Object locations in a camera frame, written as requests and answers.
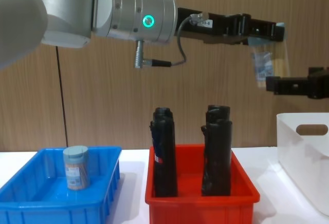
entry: red plastic tray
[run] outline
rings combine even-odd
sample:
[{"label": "red plastic tray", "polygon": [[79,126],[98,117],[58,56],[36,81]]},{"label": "red plastic tray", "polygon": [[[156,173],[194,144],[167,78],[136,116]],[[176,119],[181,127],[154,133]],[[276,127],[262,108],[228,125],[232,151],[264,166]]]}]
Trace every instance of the red plastic tray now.
[{"label": "red plastic tray", "polygon": [[203,145],[176,146],[178,197],[154,197],[154,150],[150,148],[145,201],[150,224],[251,224],[260,195],[232,152],[231,196],[202,197]]}]

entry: table surface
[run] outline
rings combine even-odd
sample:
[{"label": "table surface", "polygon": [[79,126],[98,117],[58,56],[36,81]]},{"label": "table surface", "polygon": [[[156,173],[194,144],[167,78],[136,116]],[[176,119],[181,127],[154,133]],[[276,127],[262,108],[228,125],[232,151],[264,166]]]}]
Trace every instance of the table surface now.
[{"label": "table surface", "polygon": [[[254,205],[253,224],[329,223],[296,188],[278,163],[276,147],[234,148],[235,155],[261,194]],[[0,153],[3,186],[35,152]],[[147,224],[145,203],[148,150],[126,150],[120,156],[120,183],[107,224]]]}]

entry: green indicator light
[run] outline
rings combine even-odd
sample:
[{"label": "green indicator light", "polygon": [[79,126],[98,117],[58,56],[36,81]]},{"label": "green indicator light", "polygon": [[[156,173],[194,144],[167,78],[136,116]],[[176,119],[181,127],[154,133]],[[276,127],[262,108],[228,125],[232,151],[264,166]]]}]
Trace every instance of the green indicator light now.
[{"label": "green indicator light", "polygon": [[143,25],[147,28],[154,26],[154,23],[155,23],[155,19],[151,15],[146,15],[143,18]]}]

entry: robotic arm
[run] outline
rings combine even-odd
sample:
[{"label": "robotic arm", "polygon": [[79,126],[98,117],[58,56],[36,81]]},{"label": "robotic arm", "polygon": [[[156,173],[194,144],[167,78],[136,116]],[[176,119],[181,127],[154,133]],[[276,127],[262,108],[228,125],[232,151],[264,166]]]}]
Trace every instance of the robotic arm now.
[{"label": "robotic arm", "polygon": [[[0,0],[0,68],[40,43],[81,48],[96,36],[136,41],[135,67],[174,66],[186,56],[180,38],[248,45],[248,39],[282,41],[284,28],[253,20],[179,8],[176,0]],[[177,36],[183,60],[148,60],[143,44],[167,44]]]}]

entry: black cylindrical object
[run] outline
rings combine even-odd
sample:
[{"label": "black cylindrical object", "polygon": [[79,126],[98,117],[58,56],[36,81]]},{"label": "black cylindrical object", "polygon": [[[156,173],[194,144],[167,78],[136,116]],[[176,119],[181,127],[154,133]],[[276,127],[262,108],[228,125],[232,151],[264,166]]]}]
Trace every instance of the black cylindrical object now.
[{"label": "black cylindrical object", "polygon": [[205,135],[205,165],[202,182],[203,196],[229,196],[231,192],[231,136],[230,108],[209,106]]},{"label": "black cylindrical object", "polygon": [[169,108],[157,108],[153,113],[151,133],[154,147],[154,189],[156,197],[176,197],[177,173],[175,127]]}]

